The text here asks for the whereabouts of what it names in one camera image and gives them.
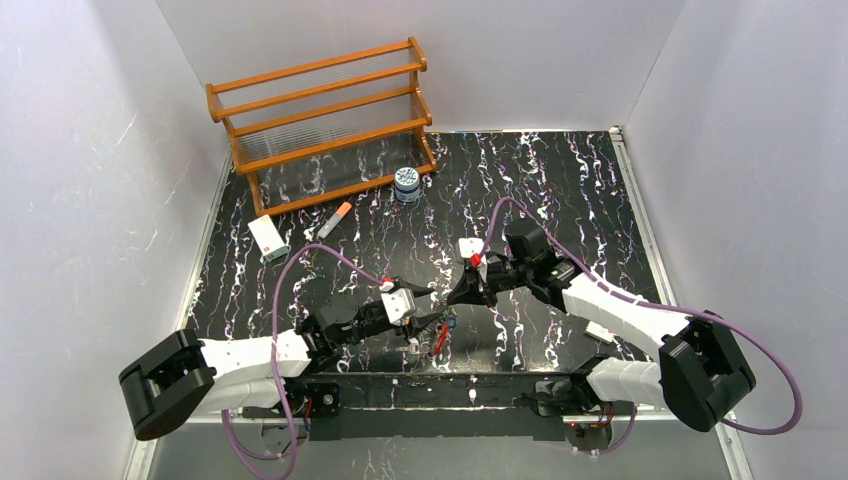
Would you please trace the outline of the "red handled keyring with keys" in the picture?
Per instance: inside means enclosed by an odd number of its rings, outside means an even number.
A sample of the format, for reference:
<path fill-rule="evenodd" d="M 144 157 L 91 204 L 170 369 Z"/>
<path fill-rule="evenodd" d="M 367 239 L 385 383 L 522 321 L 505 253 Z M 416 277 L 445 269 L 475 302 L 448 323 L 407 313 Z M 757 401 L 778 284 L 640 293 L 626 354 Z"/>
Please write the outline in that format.
<path fill-rule="evenodd" d="M 396 334 L 402 337 L 406 342 L 406 346 L 400 348 L 401 351 L 405 351 L 413 356 L 424 355 L 427 357 L 433 357 L 439 354 L 451 331 L 448 330 L 444 323 L 445 318 L 448 316 L 456 316 L 456 313 L 455 309 L 451 306 L 442 307 L 435 312 L 441 312 L 443 314 L 443 319 L 438 322 L 434 322 L 422 332 L 407 331 L 407 322 L 410 317 L 406 318 L 400 327 L 395 328 Z"/>

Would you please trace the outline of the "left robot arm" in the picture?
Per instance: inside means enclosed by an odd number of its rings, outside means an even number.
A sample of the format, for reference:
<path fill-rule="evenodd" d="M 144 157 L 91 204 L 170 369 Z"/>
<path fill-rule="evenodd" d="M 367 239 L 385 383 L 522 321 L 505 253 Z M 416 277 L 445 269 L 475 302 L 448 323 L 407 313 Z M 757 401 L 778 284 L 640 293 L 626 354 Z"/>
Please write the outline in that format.
<path fill-rule="evenodd" d="M 395 277 L 368 303 L 334 294 L 276 337 L 223 341 L 201 339 L 191 328 L 177 330 L 118 376 L 134 436 L 158 439 L 195 415 L 279 406 L 279 384 L 323 372 L 344 347 L 386 332 L 418 353 L 422 334 L 444 317 L 438 311 L 419 314 L 417 299 L 431 292 Z"/>

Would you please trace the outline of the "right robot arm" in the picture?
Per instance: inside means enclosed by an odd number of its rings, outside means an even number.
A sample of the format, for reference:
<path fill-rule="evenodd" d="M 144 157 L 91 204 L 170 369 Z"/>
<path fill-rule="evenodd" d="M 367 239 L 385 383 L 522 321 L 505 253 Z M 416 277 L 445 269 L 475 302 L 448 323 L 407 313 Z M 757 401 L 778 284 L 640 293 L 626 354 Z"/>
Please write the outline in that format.
<path fill-rule="evenodd" d="M 480 238 L 458 241 L 463 273 L 447 304 L 493 307 L 502 292 L 526 288 L 540 302 L 610 330 L 646 354 L 597 355 L 541 399 L 589 409 L 647 404 L 686 426 L 710 431 L 753 391 L 756 377 L 731 330 L 703 315 L 669 311 L 617 287 L 558 252 L 530 219 L 508 224 L 509 252 L 488 252 Z"/>

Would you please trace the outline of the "orange capped marker pen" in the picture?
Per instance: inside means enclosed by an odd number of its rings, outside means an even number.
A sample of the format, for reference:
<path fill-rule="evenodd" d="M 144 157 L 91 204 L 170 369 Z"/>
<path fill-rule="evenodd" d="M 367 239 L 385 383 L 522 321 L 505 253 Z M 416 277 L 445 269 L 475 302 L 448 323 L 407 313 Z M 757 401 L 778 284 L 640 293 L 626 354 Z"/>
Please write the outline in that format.
<path fill-rule="evenodd" d="M 326 239 L 351 209 L 352 204 L 350 202 L 343 202 L 319 229 L 317 237 L 321 240 Z"/>

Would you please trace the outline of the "white card box right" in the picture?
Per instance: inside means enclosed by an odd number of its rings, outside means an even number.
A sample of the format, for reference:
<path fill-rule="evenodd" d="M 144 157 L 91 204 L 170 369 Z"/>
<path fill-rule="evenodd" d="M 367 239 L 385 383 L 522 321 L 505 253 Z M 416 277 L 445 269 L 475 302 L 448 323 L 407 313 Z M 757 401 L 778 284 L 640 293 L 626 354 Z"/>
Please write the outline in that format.
<path fill-rule="evenodd" d="M 615 335 L 610 330 L 595 322 L 589 322 L 584 333 L 605 344 L 610 344 L 615 340 Z"/>

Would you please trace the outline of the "white card box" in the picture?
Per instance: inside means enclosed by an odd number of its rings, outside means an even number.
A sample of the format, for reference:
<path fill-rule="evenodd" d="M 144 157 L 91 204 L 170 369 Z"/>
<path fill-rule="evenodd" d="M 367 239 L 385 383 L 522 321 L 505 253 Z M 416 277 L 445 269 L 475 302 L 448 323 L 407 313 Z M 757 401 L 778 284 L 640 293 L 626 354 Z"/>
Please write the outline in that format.
<path fill-rule="evenodd" d="M 605 344 L 610 344 L 615 340 L 615 335 L 610 330 L 595 322 L 589 322 L 584 333 Z"/>
<path fill-rule="evenodd" d="M 274 261 L 290 252 L 290 246 L 283 240 L 269 215 L 263 215 L 251 221 L 248 229 L 264 261 Z"/>

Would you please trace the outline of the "small blue patterned tin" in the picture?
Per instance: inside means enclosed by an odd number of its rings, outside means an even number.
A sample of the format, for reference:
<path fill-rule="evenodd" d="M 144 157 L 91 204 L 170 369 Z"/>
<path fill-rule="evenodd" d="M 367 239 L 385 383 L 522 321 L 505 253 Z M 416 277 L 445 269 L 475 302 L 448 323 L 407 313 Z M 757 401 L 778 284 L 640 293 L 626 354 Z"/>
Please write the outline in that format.
<path fill-rule="evenodd" d="M 402 203 L 411 203 L 421 196 L 421 176 L 416 168 L 403 167 L 394 175 L 394 195 Z"/>

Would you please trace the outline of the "white card box left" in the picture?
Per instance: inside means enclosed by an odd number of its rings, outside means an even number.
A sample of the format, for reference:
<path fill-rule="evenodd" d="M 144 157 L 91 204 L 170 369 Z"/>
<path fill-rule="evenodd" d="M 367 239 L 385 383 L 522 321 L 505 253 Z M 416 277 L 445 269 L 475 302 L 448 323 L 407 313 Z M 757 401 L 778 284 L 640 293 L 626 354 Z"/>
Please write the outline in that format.
<path fill-rule="evenodd" d="M 274 261 L 290 252 L 290 246 L 283 240 L 269 215 L 263 215 L 251 221 L 248 229 L 264 261 Z"/>

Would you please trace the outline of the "orange wooden shelf rack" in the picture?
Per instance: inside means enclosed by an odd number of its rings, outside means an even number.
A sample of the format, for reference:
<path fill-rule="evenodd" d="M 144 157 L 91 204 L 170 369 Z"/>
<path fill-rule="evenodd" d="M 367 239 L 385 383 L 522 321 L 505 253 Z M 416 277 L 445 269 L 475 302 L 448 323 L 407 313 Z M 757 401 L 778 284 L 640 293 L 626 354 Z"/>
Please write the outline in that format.
<path fill-rule="evenodd" d="M 223 83 L 208 83 L 211 119 L 224 126 L 235 172 L 246 178 L 254 211 L 275 216 L 393 182 L 392 174 L 270 206 L 260 177 L 387 137 L 409 135 L 423 156 L 420 174 L 438 170 L 425 130 L 433 115 L 420 84 L 428 61 L 419 41 L 403 41 Z"/>

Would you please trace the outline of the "aluminium frame rail front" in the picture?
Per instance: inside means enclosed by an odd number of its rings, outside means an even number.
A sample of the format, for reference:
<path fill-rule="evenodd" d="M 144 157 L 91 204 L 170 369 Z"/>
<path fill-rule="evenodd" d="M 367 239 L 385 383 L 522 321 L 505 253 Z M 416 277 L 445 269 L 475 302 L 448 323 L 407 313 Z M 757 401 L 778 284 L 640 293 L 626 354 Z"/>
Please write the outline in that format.
<path fill-rule="evenodd" d="M 715 380 L 698 384 L 678 377 L 613 376 L 613 386 L 591 384 L 578 374 L 318 374 L 289 379 L 279 395 L 272 379 L 225 386 L 188 375 L 172 384 L 133 373 L 121 383 L 135 435 L 158 438 L 194 415 L 245 409 L 297 418 L 334 418 L 348 411 L 476 411 L 528 408 L 541 417 L 589 413 L 612 403 L 647 404 L 667 409 L 688 427 L 712 429 L 744 389 L 722 389 Z"/>

